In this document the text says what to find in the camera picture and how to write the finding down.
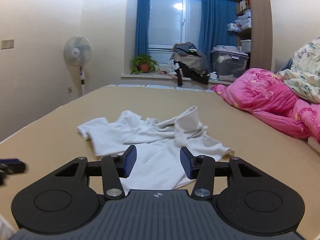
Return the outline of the white t-shirt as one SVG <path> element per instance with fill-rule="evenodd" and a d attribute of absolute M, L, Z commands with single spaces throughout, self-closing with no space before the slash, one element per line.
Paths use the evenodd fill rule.
<path fill-rule="evenodd" d="M 90 140 L 95 156 L 122 154 L 130 146 L 137 149 L 137 160 L 130 176 L 122 179 L 125 193 L 130 190 L 172 190 L 189 184 L 180 163 L 185 146 L 194 155 L 208 155 L 220 161 L 234 150 L 212 138 L 193 106 L 171 119 L 159 121 L 123 111 L 115 122 L 92 119 L 77 127 Z"/>

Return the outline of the pile of dark clothes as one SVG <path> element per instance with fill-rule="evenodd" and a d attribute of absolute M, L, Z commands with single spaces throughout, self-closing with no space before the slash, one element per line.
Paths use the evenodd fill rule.
<path fill-rule="evenodd" d="M 197 50 L 193 43 L 176 43 L 173 46 L 167 72 L 171 76 L 176 76 L 179 87 L 183 86 L 184 77 L 207 85 L 209 83 L 208 69 L 206 56 Z"/>

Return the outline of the pink quilt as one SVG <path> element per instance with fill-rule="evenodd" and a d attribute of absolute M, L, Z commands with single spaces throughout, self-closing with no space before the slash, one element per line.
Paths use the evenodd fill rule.
<path fill-rule="evenodd" d="M 303 100 L 268 70 L 251 68 L 231 85 L 214 85 L 212 90 L 286 135 L 319 141 L 319 104 Z"/>

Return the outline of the clear plastic storage bin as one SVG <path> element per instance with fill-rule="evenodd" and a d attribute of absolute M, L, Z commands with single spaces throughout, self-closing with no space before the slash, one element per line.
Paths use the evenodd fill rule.
<path fill-rule="evenodd" d="M 247 68 L 249 55 L 235 46 L 215 46 L 210 53 L 213 72 L 221 81 L 233 82 Z"/>

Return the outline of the potted green plant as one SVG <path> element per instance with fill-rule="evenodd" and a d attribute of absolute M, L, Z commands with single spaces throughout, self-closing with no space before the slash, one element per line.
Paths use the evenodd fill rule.
<path fill-rule="evenodd" d="M 156 73 L 159 71 L 158 62 L 145 54 L 136 56 L 131 64 L 131 74 Z"/>

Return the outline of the white standing fan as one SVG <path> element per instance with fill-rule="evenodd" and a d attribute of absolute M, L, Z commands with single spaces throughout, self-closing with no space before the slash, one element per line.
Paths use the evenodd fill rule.
<path fill-rule="evenodd" d="M 81 94 L 85 95 L 85 71 L 84 66 L 92 58 L 92 46 L 89 40 L 84 36 L 75 36 L 70 38 L 65 44 L 63 55 L 68 64 L 78 67 L 81 82 Z"/>

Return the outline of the left blue curtain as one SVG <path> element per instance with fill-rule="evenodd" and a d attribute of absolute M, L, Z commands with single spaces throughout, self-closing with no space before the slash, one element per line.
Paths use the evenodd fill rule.
<path fill-rule="evenodd" d="M 150 0 L 138 0 L 136 18 L 135 55 L 149 56 Z"/>

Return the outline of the blue curtain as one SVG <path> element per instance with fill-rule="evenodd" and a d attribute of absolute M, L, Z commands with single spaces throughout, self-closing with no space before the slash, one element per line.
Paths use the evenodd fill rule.
<path fill-rule="evenodd" d="M 150 0 L 138 0 L 136 18 L 135 55 L 149 56 Z"/>
<path fill-rule="evenodd" d="M 236 36 L 227 30 L 227 24 L 235 18 L 235 0 L 201 0 L 199 50 L 207 58 L 209 73 L 213 71 L 212 49 L 217 45 L 236 45 Z"/>

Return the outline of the white floral quilt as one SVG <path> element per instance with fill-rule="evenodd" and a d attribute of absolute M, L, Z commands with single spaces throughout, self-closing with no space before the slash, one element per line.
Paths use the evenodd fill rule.
<path fill-rule="evenodd" d="M 319 103 L 319 37 L 297 50 L 291 66 L 277 77 L 301 98 Z"/>

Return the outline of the window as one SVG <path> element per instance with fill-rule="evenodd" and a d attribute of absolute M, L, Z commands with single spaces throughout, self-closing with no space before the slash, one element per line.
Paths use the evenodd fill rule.
<path fill-rule="evenodd" d="M 161 67 L 177 43 L 199 47 L 201 0 L 150 0 L 149 52 Z"/>

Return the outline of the right blue curtain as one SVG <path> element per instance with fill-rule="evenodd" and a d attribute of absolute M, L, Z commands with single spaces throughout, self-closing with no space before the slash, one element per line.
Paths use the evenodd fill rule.
<path fill-rule="evenodd" d="M 217 45 L 236 45 L 236 36 L 227 30 L 227 24 L 235 18 L 235 0 L 201 0 L 199 50 L 207 58 L 209 73 L 213 71 L 212 49 Z"/>

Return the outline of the wooden shelf cabinet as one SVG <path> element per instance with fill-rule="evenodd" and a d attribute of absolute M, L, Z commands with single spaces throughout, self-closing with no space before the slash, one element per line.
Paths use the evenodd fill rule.
<path fill-rule="evenodd" d="M 273 30 L 272 10 L 270 0 L 235 0 L 236 15 L 251 11 L 251 27 L 237 33 L 237 45 L 242 40 L 251 40 L 249 52 L 249 68 L 271 70 Z"/>

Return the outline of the wall light switch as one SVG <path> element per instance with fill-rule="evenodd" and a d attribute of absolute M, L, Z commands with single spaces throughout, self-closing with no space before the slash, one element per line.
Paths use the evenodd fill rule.
<path fill-rule="evenodd" d="M 1 50 L 12 49 L 15 46 L 15 40 L 1 40 Z"/>

